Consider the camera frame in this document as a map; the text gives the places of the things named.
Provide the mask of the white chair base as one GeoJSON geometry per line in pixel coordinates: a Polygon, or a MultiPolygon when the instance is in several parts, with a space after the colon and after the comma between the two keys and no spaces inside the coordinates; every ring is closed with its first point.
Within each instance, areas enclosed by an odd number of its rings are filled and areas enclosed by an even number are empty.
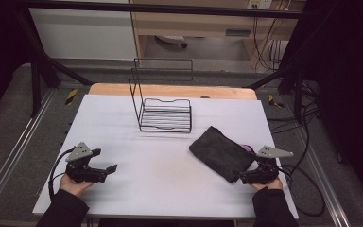
{"type": "Polygon", "coordinates": [[[181,48],[186,48],[188,46],[183,36],[156,35],[156,38],[169,44],[179,45],[181,48]]]}

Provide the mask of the white cabinet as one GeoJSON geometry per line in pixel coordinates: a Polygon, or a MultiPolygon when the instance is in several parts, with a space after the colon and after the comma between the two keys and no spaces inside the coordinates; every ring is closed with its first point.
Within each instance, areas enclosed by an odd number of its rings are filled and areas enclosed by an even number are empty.
{"type": "Polygon", "coordinates": [[[56,59],[132,60],[137,57],[126,12],[31,9],[45,52],[56,59]]]}

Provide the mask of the person's right hand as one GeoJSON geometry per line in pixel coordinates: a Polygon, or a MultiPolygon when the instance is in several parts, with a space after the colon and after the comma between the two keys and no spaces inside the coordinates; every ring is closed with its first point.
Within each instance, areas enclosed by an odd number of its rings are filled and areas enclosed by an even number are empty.
{"type": "Polygon", "coordinates": [[[253,183],[251,187],[256,190],[262,190],[264,188],[282,190],[283,184],[279,178],[276,178],[275,180],[269,183],[253,183]]]}

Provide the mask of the black wire rack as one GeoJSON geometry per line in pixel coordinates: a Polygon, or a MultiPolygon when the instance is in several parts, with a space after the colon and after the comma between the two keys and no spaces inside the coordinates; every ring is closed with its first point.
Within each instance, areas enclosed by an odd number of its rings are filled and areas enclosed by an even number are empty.
{"type": "Polygon", "coordinates": [[[184,84],[193,80],[190,59],[136,58],[133,60],[130,94],[140,131],[190,133],[189,99],[149,95],[148,85],[184,84]]]}

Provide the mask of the white wall socket strip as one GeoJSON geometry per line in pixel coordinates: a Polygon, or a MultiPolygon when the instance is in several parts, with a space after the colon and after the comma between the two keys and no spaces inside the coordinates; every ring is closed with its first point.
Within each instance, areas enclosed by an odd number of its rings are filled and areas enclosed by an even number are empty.
{"type": "Polygon", "coordinates": [[[248,9],[269,9],[272,0],[249,0],[248,9]]]}

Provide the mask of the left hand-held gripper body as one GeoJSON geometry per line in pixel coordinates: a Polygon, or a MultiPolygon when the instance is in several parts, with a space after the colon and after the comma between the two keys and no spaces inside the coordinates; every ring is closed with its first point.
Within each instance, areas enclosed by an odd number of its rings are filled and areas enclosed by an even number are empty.
{"type": "Polygon", "coordinates": [[[89,149],[84,142],[80,142],[66,158],[65,173],[77,183],[104,183],[106,180],[104,169],[89,166],[93,158],[91,157],[91,151],[92,149],[89,149]]]}

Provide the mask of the dark grey towel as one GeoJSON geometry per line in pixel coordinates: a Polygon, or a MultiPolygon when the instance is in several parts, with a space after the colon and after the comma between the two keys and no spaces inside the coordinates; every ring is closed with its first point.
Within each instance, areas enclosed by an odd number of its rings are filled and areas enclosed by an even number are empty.
{"type": "Polygon", "coordinates": [[[254,162],[252,152],[246,151],[215,127],[209,127],[189,146],[189,150],[229,183],[236,182],[239,173],[254,162]]]}

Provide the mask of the black metal frame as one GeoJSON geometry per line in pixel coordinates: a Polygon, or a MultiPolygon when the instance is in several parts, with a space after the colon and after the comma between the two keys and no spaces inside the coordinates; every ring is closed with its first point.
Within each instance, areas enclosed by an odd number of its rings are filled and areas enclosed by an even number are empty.
{"type": "Polygon", "coordinates": [[[57,1],[57,0],[13,0],[11,2],[14,15],[27,36],[27,41],[34,55],[32,63],[33,98],[35,114],[40,108],[37,103],[39,97],[38,84],[39,75],[42,75],[49,87],[58,87],[60,80],[54,68],[58,69],[68,77],[80,82],[83,85],[91,86],[94,83],[83,78],[64,65],[53,60],[43,49],[39,40],[39,34],[33,30],[26,20],[24,11],[33,9],[70,9],[70,10],[91,10],[91,11],[119,11],[119,12],[143,12],[143,13],[167,13],[167,14],[192,14],[211,16],[234,16],[234,17],[256,17],[256,18],[283,18],[283,19],[313,19],[317,16],[315,11],[285,11],[270,9],[222,9],[196,6],[171,6],[152,4],[129,4],[129,3],[102,3],[102,2],[79,2],[79,1],[57,1]]]}

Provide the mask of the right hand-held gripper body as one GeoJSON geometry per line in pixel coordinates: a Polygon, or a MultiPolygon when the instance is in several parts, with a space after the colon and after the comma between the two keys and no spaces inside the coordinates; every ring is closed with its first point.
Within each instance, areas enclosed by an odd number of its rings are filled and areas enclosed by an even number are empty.
{"type": "Polygon", "coordinates": [[[279,168],[276,160],[278,158],[293,157],[291,151],[263,146],[257,153],[255,161],[258,167],[249,173],[249,184],[265,184],[272,182],[279,175],[279,168]]]}

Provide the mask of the aluminium rail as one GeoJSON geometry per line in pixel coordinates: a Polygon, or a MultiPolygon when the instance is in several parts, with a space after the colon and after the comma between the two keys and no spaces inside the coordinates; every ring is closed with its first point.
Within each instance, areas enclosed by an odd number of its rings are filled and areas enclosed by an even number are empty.
{"type": "Polygon", "coordinates": [[[324,201],[332,221],[335,223],[336,227],[350,227],[350,221],[348,220],[346,213],[337,198],[337,194],[329,181],[326,172],[323,170],[315,150],[310,145],[308,133],[304,130],[304,128],[298,128],[297,134],[300,137],[304,149],[306,150],[305,158],[324,197],[324,201]]]}
{"type": "Polygon", "coordinates": [[[16,144],[10,151],[9,157],[0,168],[0,194],[2,193],[3,188],[5,187],[7,181],[9,180],[9,177],[13,172],[14,168],[17,166],[17,163],[19,162],[21,156],[23,155],[35,130],[38,128],[55,93],[56,93],[55,89],[49,89],[45,93],[43,100],[41,101],[42,107],[40,108],[39,111],[37,111],[36,115],[31,117],[30,120],[27,122],[25,129],[22,131],[22,134],[20,135],[16,144]]]}

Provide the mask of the person's left hand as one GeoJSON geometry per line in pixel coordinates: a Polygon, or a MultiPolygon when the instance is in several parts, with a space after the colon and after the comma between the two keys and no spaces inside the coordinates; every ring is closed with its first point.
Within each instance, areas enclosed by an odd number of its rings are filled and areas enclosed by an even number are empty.
{"type": "Polygon", "coordinates": [[[93,183],[90,182],[77,183],[72,180],[67,174],[64,174],[60,179],[60,189],[76,197],[80,197],[84,193],[84,191],[92,185],[93,183]]]}

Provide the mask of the white table cover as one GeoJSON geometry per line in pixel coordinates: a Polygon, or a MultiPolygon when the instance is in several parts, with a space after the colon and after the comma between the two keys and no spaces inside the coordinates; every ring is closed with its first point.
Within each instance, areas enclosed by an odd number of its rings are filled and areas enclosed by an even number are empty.
{"type": "Polygon", "coordinates": [[[116,166],[82,196],[92,218],[245,219],[250,186],[228,183],[189,150],[209,127],[254,150],[273,139],[258,100],[194,98],[189,133],[140,131],[130,96],[85,96],[63,147],[84,142],[101,153],[91,166],[116,166]]]}

